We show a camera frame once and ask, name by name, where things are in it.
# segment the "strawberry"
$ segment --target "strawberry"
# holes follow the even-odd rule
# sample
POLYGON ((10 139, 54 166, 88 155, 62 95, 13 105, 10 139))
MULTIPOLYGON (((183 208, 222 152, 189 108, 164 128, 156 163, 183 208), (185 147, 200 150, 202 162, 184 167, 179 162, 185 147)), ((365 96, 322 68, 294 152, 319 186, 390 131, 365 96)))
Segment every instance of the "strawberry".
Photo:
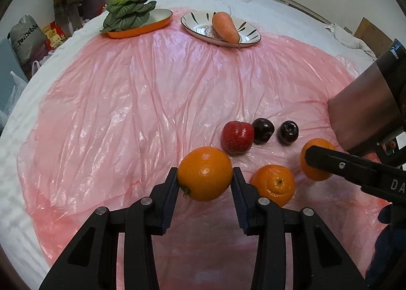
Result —
POLYGON ((245 122, 228 122, 221 134, 221 145, 229 154, 243 154, 254 142, 254 128, 245 122))

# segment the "screw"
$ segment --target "screw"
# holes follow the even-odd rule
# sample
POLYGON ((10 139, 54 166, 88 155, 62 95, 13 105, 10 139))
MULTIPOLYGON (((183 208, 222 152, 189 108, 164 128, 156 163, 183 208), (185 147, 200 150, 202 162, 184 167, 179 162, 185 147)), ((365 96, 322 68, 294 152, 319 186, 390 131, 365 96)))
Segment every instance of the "screw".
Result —
POLYGON ((142 205, 150 205, 151 203, 152 203, 152 198, 150 198, 150 197, 144 197, 141 199, 142 205))
POLYGON ((260 197, 258 199, 258 203, 261 205, 268 205, 269 204, 269 200, 266 197, 260 197))
POLYGON ((304 209, 303 209, 303 214, 305 214, 305 215, 311 217, 311 216, 314 215, 314 211, 313 211, 312 209, 310 209, 310 208, 304 208, 304 209))
POLYGON ((98 214, 99 216, 101 216, 102 214, 105 214, 107 212, 107 208, 105 206, 99 206, 96 210, 95 210, 96 214, 98 214))

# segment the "orange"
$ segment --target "orange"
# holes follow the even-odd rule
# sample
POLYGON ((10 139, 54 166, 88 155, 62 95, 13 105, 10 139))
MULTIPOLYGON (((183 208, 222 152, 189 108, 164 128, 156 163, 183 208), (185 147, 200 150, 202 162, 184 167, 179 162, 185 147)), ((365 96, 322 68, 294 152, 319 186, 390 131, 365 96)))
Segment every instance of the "orange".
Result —
POLYGON ((200 147, 181 161, 177 178, 185 196, 196 201, 212 201, 230 186, 233 166, 220 149, 200 147))
POLYGON ((251 178, 261 197, 284 206, 295 194, 295 177, 291 171, 281 165, 265 165, 251 178))
POLYGON ((334 146, 329 143, 327 140, 322 138, 314 138, 309 140, 302 148, 302 152, 300 153, 300 167, 302 168, 303 173, 307 176, 307 178, 313 181, 324 181, 332 176, 331 173, 318 170, 315 167, 311 167, 306 163, 305 154, 306 150, 311 146, 319 146, 328 149, 335 150, 334 146))

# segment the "mattress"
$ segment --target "mattress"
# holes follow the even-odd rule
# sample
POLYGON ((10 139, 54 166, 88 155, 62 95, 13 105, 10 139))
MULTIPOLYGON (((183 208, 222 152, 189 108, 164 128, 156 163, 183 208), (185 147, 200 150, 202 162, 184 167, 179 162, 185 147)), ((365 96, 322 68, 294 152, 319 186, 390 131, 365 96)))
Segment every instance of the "mattress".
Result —
MULTIPOLYGON (((188 8, 225 11, 259 24, 265 31, 287 35, 333 55, 344 56, 356 65, 357 72, 372 62, 365 52, 352 50, 336 41, 324 24, 274 0, 156 0, 159 8, 188 8)), ((91 20, 76 31, 29 82, 0 138, 0 243, 22 279, 38 289, 49 270, 41 252, 25 204, 16 167, 16 155, 35 128, 39 104, 52 83, 72 63, 75 55, 99 34, 106 14, 91 20)))

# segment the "white plate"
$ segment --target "white plate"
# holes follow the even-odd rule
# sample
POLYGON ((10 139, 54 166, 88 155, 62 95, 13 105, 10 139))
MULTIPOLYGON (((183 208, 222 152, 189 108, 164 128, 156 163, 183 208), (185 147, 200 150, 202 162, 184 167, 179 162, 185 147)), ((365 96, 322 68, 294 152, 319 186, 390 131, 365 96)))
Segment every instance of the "white plate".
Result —
POLYGON ((224 41, 213 28, 212 18, 215 14, 216 12, 192 12, 184 15, 180 22, 190 35, 217 46, 249 47, 261 40, 261 34, 254 26, 232 16, 231 19, 240 34, 240 43, 233 44, 224 41))

